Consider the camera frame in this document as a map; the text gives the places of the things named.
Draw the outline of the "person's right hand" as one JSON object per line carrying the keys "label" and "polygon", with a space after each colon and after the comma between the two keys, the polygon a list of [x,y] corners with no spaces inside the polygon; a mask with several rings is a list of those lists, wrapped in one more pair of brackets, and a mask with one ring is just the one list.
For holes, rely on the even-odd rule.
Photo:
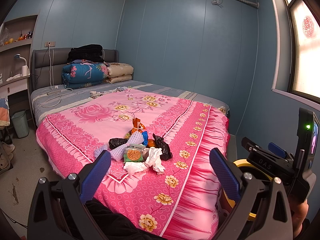
{"label": "person's right hand", "polygon": [[308,200],[306,199],[303,203],[299,203],[294,198],[289,199],[290,209],[293,212],[292,214],[292,228],[293,228],[293,237],[296,238],[302,228],[303,221],[306,219],[306,215],[308,214],[309,205]]}

